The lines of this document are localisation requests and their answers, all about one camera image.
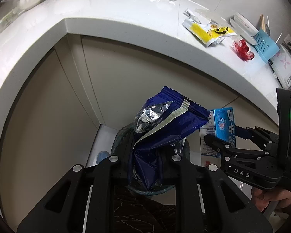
black device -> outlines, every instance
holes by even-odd
[[[114,186],[128,185],[127,162],[132,146],[130,134],[122,141],[119,155],[97,166],[71,168],[19,224],[17,233],[81,233],[91,185],[85,232],[114,232]],[[175,155],[172,146],[157,153],[162,158],[162,184],[176,185],[176,232],[204,232],[198,185],[208,232],[273,232],[262,213],[216,165],[193,165]]]
[[[291,191],[291,90],[277,89],[279,135],[260,127],[236,126],[236,136],[249,139],[262,151],[238,149],[205,135],[204,141],[221,153],[221,169],[230,177],[262,190],[281,186]]]

yellow wrapper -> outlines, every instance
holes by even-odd
[[[217,27],[214,23],[202,25],[195,23],[194,20],[185,19],[182,25],[188,29],[192,34],[199,38],[206,46],[210,44],[219,44],[226,37],[236,35],[230,27]]]

blue and white badge logo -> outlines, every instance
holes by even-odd
[[[219,121],[217,121],[217,123],[218,123],[218,125],[219,125],[220,130],[222,130],[222,129],[224,129],[224,127],[225,127],[226,119],[221,118]]]

human hand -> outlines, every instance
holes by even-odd
[[[270,201],[279,201],[277,206],[279,208],[286,208],[291,205],[291,192],[281,187],[275,187],[267,192],[252,187],[251,194],[251,201],[261,212],[268,206]]]

electrical socket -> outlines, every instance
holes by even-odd
[[[284,38],[285,44],[291,47],[291,36],[290,34],[287,34],[287,36]]]

